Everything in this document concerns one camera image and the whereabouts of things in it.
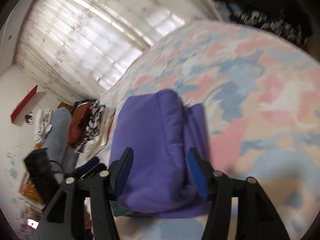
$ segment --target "silver screw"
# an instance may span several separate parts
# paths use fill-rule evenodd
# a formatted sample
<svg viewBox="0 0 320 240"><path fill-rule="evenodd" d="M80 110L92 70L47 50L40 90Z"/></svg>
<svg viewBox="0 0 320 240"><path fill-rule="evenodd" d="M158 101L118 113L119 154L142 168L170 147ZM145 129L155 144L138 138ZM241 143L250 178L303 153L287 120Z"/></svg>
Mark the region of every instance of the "silver screw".
<svg viewBox="0 0 320 240"><path fill-rule="evenodd" d="M100 175L100 177L106 177L106 176L109 175L109 171L101 171L101 172L99 173L99 175Z"/></svg>
<svg viewBox="0 0 320 240"><path fill-rule="evenodd" d="M73 177L69 177L66 179L66 183L67 184L71 184L71 183L74 183L75 182L75 179Z"/></svg>
<svg viewBox="0 0 320 240"><path fill-rule="evenodd" d="M215 177L221 177L223 175L223 173L221 171L216 170L216 171L213 172L213 175Z"/></svg>
<svg viewBox="0 0 320 240"><path fill-rule="evenodd" d="M251 183L251 184L255 184L255 183L257 182L257 180L256 180L255 178L253 178L253 177L247 178L247 181L248 181L249 183Z"/></svg>

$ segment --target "black device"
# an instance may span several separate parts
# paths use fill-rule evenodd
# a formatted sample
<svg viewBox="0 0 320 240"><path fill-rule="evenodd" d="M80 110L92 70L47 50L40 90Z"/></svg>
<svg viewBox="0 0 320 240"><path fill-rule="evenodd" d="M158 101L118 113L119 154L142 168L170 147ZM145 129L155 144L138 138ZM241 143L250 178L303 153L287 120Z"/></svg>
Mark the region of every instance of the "black device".
<svg viewBox="0 0 320 240"><path fill-rule="evenodd" d="M255 178L231 179L202 160L195 148L190 149L189 157L195 163L191 171L198 191L205 188L205 198L212 202L202 240L227 239L232 197L239 200L236 240L290 240L276 209ZM99 164L85 178L67 178L46 208L32 239L86 240L84 198L90 197L95 240L119 240L109 201L122 194L132 163L133 150L127 148L108 170Z"/></svg>

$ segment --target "white sheer curtain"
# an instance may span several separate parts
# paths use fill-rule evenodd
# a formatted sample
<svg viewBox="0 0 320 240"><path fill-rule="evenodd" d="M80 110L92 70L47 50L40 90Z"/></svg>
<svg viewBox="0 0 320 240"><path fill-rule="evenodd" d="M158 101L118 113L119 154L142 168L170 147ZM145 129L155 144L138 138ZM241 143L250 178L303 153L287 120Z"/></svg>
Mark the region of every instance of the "white sheer curtain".
<svg viewBox="0 0 320 240"><path fill-rule="evenodd" d="M216 19L209 0L37 0L15 61L66 103L99 98L144 50L195 17Z"/></svg>

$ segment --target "bed sheet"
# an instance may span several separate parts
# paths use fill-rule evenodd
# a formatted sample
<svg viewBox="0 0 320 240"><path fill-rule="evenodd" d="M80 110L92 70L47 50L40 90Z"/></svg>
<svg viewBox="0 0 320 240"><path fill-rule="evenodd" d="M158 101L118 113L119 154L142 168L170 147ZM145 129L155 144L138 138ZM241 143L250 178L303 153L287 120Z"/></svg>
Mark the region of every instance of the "bed sheet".
<svg viewBox="0 0 320 240"><path fill-rule="evenodd" d="M164 88L186 104L204 104L213 167L232 178L256 177L290 238L300 239L320 210L319 64L264 31L199 21L144 53L101 100L119 113L129 96ZM98 155L105 163L115 125ZM229 239L236 216L234 200ZM200 239L205 223L206 216L116 218L121 239Z"/></svg>

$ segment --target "white wall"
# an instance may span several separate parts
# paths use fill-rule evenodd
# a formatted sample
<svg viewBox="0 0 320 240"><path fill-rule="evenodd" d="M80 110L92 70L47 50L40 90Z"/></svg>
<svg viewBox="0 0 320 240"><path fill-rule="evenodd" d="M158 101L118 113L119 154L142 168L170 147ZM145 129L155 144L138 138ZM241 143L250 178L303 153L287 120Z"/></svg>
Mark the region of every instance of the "white wall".
<svg viewBox="0 0 320 240"><path fill-rule="evenodd" d="M0 30L0 76L11 67L20 29L33 0L20 0Z"/></svg>
<svg viewBox="0 0 320 240"><path fill-rule="evenodd" d="M19 67L12 66L0 76L0 208L16 233L20 231L20 209L25 205L18 193L25 172L23 159L33 149L34 125L28 125L24 116L39 108L56 109L60 103L54 96L38 87L36 95L20 112L14 124L10 114L36 83Z"/></svg>

